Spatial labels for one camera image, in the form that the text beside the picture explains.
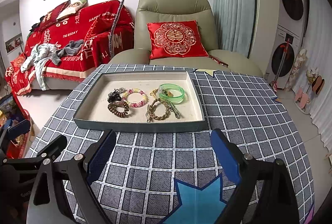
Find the red sofa cover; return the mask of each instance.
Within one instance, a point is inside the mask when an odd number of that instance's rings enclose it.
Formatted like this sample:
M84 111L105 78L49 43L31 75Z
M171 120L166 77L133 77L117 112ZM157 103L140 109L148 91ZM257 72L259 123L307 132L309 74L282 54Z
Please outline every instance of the red sofa cover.
M24 53L11 62L5 79L17 95L31 92L31 83L35 79L34 67L21 73L20 66L30 56L36 44L55 44L58 49L65 47L70 40L85 39L92 23L97 18L112 19L115 17L120 2L112 0L80 9L76 14L51 25L41 32L34 32L27 39ZM112 38L112 49L115 54L133 48L133 21L129 12L123 7ZM76 56L66 56L57 66L48 60L43 69L43 76L81 82L100 64L111 60L109 52L110 28L91 38L85 39L82 49Z

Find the table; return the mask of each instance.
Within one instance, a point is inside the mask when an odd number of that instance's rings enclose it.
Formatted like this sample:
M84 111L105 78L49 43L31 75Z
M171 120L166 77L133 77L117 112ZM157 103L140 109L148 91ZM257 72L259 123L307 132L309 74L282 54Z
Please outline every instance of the table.
M220 128L243 153L256 159L287 164L297 196L301 222L314 200L313 178L301 137L284 106L261 78L191 68L108 64L80 83L47 121L27 157L63 134L68 146L57 159L84 153L101 131L79 129L73 115L100 73L187 70L202 103L209 129L197 133L118 133L117 145L99 180L91 185L113 223L158 223L179 204L174 179L203 188L222 177L222 196L228 200L235 185L222 173L210 144L210 132ZM262 187L258 182L243 223L250 220ZM77 222L84 223L70 182L67 197Z

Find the brown coil hair tie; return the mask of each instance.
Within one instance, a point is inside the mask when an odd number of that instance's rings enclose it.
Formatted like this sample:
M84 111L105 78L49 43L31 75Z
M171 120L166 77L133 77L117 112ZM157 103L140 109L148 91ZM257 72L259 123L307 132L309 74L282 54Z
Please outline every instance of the brown coil hair tie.
M116 115L117 117L120 117L120 118L126 117L128 114L128 111L129 111L129 105L124 101L109 103L107 107L111 113L113 113L114 115ZM123 112L117 111L115 109L117 107L124 108L124 111Z

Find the box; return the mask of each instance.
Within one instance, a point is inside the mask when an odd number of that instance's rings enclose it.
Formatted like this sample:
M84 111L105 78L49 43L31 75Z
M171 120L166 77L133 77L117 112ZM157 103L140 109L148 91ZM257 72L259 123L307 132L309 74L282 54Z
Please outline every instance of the box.
M185 90L185 98L175 104L181 116L175 118L173 112L162 121L152 120L147 123L147 104L140 108L130 108L126 118L119 118L111 113L107 106L107 97L114 89L139 88L149 97L148 104L152 104L154 97L150 92L164 83L173 83ZM170 90L174 96L177 91ZM142 100L142 95L131 94L128 101L134 103ZM162 116L165 106L157 102L155 115ZM134 71L103 73L89 90L82 103L75 112L73 119L79 128L108 130L129 133L175 133L195 132L208 129L204 120L203 110L195 86L187 71Z

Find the green leather armchair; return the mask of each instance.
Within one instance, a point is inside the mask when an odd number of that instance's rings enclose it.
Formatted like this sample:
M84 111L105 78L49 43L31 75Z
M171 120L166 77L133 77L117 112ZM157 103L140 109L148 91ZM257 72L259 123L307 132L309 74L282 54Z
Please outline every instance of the green leather armchair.
M209 57L161 58L150 60L151 40L147 23L196 20L201 42L209 55L228 64L228 68ZM238 72L263 77L262 71L245 56L218 49L215 20L207 0L139 0L136 12L134 48L120 52L112 64L150 64Z

